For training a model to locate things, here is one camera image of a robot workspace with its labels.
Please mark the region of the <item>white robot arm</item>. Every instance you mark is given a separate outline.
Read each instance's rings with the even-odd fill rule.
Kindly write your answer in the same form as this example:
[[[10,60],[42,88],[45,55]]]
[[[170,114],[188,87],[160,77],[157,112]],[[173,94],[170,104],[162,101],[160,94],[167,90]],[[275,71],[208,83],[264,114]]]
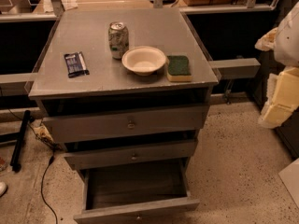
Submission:
[[[274,58],[285,66],[267,80],[267,100],[259,124],[274,129],[282,125],[299,107],[299,2],[277,28],[263,35],[255,44],[262,51],[274,51]]]

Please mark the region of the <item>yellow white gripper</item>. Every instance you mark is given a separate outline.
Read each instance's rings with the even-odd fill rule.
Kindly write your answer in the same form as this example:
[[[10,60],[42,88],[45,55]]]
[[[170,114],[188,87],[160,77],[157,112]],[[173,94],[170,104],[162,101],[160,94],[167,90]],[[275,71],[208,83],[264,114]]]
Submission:
[[[270,74],[266,98],[258,123],[274,129],[299,107],[299,68],[288,66],[278,75]]]

